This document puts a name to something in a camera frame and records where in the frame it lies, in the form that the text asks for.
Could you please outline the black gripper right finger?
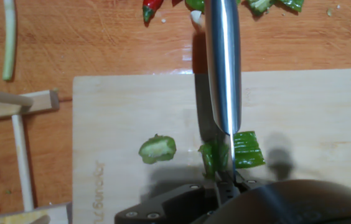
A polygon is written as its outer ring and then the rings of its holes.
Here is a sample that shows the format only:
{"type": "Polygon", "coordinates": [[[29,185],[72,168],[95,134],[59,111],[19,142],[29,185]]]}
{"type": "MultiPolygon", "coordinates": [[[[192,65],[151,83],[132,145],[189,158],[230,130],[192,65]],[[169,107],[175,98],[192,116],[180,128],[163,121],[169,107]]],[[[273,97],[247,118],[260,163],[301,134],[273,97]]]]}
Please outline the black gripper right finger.
{"type": "Polygon", "coordinates": [[[229,171],[228,174],[233,184],[228,202],[234,201],[240,194],[263,186],[263,181],[251,176],[248,171],[229,171]]]}

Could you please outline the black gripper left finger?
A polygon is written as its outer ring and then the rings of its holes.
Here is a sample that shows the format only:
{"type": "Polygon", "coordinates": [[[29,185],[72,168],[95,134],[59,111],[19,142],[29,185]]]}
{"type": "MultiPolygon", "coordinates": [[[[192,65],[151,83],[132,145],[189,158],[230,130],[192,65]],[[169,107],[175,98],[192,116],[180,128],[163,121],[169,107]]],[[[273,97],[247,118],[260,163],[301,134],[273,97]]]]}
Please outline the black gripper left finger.
{"type": "Polygon", "coordinates": [[[203,223],[229,199],[229,175],[216,172],[214,185],[185,184],[127,208],[116,224],[203,223]]]}

